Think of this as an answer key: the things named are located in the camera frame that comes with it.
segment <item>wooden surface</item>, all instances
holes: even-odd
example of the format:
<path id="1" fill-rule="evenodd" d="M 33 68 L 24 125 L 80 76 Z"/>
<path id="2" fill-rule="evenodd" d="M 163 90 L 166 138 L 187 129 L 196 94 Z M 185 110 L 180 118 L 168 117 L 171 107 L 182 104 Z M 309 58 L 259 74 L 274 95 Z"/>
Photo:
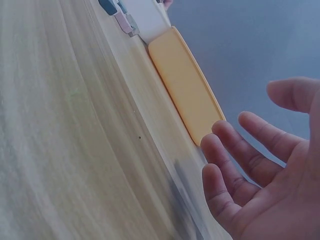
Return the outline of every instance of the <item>wooden surface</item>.
<path id="1" fill-rule="evenodd" d="M 0 239 L 229 239 L 144 45 L 97 0 L 0 0 Z"/>

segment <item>yellow phone case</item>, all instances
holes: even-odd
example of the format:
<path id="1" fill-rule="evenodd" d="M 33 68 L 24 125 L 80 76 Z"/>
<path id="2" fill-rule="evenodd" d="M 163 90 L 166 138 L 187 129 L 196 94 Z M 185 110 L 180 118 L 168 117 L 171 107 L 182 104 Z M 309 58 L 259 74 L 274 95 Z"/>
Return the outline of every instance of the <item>yellow phone case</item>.
<path id="1" fill-rule="evenodd" d="M 174 26 L 148 50 L 187 131 L 200 146 L 212 125 L 226 119 L 203 72 Z"/>

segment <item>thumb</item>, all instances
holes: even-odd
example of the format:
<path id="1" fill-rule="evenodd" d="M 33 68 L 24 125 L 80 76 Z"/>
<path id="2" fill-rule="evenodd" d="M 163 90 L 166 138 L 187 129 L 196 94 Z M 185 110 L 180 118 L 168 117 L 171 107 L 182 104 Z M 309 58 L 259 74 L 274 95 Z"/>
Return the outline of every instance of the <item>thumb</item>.
<path id="1" fill-rule="evenodd" d="M 230 196 L 217 165 L 207 164 L 202 170 L 202 180 L 205 200 L 212 216 L 232 235 L 236 231 L 232 219 L 241 206 L 235 204 Z"/>
<path id="2" fill-rule="evenodd" d="M 309 113 L 310 144 L 308 169 L 311 175 L 319 178 L 320 172 L 320 80 L 296 77 L 273 81 L 267 92 L 273 102 L 280 107 Z"/>
<path id="3" fill-rule="evenodd" d="M 320 80 L 306 77 L 294 77 L 272 81 L 267 86 L 270 99 L 282 108 L 309 113 Z"/>

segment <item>wood grain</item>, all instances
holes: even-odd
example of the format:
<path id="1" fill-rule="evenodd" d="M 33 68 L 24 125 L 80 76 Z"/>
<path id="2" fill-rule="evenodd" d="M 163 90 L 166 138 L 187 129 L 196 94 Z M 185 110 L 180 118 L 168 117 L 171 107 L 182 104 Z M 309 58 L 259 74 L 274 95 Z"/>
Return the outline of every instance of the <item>wood grain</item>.
<path id="1" fill-rule="evenodd" d="M 0 0 L 0 239 L 230 239 L 145 46 L 97 0 Z"/>

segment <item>finger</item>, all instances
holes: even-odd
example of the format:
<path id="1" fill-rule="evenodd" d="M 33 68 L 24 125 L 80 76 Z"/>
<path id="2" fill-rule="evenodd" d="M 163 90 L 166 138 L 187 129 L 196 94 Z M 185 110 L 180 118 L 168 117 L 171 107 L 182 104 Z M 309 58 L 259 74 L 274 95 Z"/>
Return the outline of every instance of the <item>finger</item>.
<path id="1" fill-rule="evenodd" d="M 306 77 L 295 77 L 272 81 L 267 86 L 270 99 L 285 109 L 309 113 L 320 81 Z"/>
<path id="2" fill-rule="evenodd" d="M 283 168 L 252 147 L 226 121 L 218 121 L 212 127 L 224 147 L 240 164 L 246 174 L 261 187 L 267 186 Z"/>
<path id="3" fill-rule="evenodd" d="M 238 120 L 248 133 L 285 163 L 298 144 L 308 144 L 307 140 L 276 128 L 254 113 L 242 112 Z"/>
<path id="4" fill-rule="evenodd" d="M 260 190 L 240 174 L 216 135 L 205 136 L 201 141 L 201 149 L 208 163 L 219 167 L 226 188 L 236 204 L 244 206 Z"/>
<path id="5" fill-rule="evenodd" d="M 168 8 L 171 6 L 171 4 L 173 3 L 173 0 L 165 0 L 163 1 L 164 3 L 164 7 L 166 10 L 168 10 Z"/>
<path id="6" fill-rule="evenodd" d="M 229 233 L 234 232 L 232 220 L 241 209 L 227 191 L 218 166 L 207 164 L 202 170 L 203 190 L 212 216 Z"/>

